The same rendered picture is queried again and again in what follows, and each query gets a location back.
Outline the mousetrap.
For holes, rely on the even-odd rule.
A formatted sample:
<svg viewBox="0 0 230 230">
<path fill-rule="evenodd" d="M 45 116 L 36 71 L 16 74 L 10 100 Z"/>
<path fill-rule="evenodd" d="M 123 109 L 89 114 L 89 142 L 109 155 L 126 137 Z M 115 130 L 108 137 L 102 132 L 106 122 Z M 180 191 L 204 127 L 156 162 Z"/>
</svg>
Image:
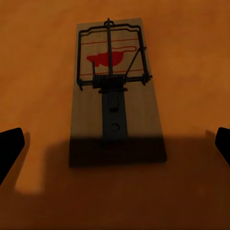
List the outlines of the mousetrap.
<svg viewBox="0 0 230 230">
<path fill-rule="evenodd" d="M 142 18 L 78 23 L 69 167 L 166 161 Z"/>
</svg>

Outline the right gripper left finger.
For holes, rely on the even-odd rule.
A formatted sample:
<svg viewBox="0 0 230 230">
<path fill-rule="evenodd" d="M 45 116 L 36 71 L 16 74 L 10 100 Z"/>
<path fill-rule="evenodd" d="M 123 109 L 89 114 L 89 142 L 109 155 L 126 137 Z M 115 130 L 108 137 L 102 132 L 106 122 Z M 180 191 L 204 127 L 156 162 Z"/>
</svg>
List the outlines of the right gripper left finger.
<svg viewBox="0 0 230 230">
<path fill-rule="evenodd" d="M 0 133 L 0 185 L 24 146 L 24 135 L 20 127 Z"/>
</svg>

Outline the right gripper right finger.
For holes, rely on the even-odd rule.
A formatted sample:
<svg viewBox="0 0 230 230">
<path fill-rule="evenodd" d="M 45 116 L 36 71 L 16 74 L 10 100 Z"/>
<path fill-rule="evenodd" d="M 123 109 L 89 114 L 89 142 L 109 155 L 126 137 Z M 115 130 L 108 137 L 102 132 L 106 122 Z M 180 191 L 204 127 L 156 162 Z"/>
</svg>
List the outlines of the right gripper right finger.
<svg viewBox="0 0 230 230">
<path fill-rule="evenodd" d="M 220 127 L 215 144 L 230 166 L 230 129 Z"/>
</svg>

